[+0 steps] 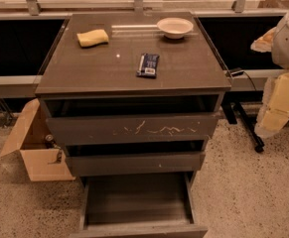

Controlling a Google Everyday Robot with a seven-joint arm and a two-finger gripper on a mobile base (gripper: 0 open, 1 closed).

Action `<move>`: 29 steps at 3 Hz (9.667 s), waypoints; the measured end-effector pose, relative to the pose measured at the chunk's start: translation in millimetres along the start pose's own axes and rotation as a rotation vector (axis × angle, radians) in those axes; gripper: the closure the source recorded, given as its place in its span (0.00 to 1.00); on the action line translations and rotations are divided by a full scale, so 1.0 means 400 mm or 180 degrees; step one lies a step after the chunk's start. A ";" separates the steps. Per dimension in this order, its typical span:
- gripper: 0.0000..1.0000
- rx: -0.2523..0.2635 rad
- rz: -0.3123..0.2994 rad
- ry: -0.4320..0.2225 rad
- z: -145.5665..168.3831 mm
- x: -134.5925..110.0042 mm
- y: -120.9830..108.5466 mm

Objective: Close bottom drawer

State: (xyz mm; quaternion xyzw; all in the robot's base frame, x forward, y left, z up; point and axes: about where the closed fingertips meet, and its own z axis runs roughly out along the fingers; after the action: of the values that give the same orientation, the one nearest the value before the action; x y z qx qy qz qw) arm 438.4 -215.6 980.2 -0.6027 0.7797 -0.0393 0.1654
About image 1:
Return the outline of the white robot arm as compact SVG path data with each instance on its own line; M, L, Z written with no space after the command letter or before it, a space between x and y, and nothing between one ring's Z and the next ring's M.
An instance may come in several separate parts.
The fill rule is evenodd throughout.
M255 133L269 138L279 133L289 121L289 10L278 24L255 40L253 51L270 52L274 64L282 68L277 77L268 77L263 90Z

